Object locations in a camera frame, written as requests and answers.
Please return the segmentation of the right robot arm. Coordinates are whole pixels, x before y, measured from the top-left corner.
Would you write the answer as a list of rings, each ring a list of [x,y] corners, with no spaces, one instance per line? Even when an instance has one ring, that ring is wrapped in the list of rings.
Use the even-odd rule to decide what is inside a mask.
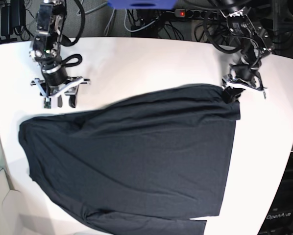
[[[72,47],[79,39],[85,26],[85,11],[80,1],[75,1],[81,16],[81,24],[76,38],[71,41],[63,34],[67,17],[67,2],[65,0],[45,0],[37,12],[36,35],[31,43],[29,56],[40,66],[42,79],[35,78],[31,86],[39,90],[43,98],[43,108],[62,107],[62,96],[69,98],[69,106],[77,105],[79,86],[90,84],[90,79],[82,76],[68,76],[66,69],[81,64],[80,54],[73,54],[63,59],[61,47]]]

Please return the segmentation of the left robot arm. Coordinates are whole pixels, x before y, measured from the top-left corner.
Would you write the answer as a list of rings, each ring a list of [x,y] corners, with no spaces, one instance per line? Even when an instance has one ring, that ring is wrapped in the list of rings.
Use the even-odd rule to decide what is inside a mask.
[[[269,34],[256,19],[247,0],[221,0],[220,5],[207,8],[203,20],[204,32],[210,43],[225,54],[240,53],[235,64],[229,65],[229,73],[222,78],[222,98],[226,103],[238,100],[245,90],[260,92],[266,96],[259,69],[261,60],[274,50]],[[211,36],[207,21],[213,11],[224,17],[228,33],[226,36],[238,39],[240,45],[234,49],[222,48]]]

